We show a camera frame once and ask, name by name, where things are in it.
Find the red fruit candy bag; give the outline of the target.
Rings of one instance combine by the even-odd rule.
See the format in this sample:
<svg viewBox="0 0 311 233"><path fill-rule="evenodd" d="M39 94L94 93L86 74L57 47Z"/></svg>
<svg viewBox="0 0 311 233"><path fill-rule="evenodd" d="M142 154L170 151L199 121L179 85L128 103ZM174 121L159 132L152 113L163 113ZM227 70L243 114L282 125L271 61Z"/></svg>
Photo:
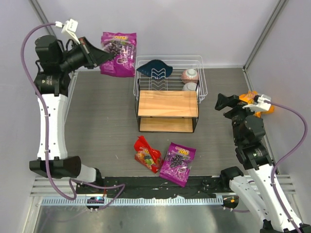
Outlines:
<svg viewBox="0 0 311 233"><path fill-rule="evenodd" d="M157 174L163 164L161 152L152 148L143 135L138 136L134 149L135 160Z"/></svg>

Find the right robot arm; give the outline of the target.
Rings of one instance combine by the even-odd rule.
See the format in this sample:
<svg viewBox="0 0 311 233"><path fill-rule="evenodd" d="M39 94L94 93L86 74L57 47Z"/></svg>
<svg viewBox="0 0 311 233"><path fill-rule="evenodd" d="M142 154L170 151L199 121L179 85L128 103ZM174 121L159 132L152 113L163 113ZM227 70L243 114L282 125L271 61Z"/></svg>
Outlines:
<svg viewBox="0 0 311 233"><path fill-rule="evenodd" d="M260 232L309 233L311 226L295 213L279 184L276 169L280 162L273 163L262 143L266 131L260 115L272 113L276 106L269 96L257 92L229 97L218 94L215 110L230 107L223 115L231 120L236 157L257 189L236 166L222 170L220 177L256 218Z"/></svg>

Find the purple blackcurrant candy bag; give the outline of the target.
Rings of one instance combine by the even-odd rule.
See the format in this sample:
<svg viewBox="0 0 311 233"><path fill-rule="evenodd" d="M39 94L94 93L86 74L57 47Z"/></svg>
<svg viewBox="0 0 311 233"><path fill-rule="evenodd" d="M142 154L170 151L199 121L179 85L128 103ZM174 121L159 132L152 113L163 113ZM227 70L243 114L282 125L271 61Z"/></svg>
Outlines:
<svg viewBox="0 0 311 233"><path fill-rule="evenodd" d="M127 78L135 76L137 34L104 32L101 36L103 51L113 58L100 65L103 75Z"/></svg>

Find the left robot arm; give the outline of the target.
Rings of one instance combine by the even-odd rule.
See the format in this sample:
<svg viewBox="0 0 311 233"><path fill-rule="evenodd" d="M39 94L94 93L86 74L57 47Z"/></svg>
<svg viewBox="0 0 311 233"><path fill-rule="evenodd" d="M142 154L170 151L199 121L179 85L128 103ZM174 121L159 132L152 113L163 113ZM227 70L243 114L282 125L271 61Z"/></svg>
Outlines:
<svg viewBox="0 0 311 233"><path fill-rule="evenodd" d="M74 178L87 183L100 180L96 168L82 164L79 156L68 156L65 143L65 116L69 102L71 73L80 67L92 69L112 58L85 37L68 49L55 36L35 41L38 73L34 84L39 91L40 145L37 159L29 162L32 172L54 179Z"/></svg>

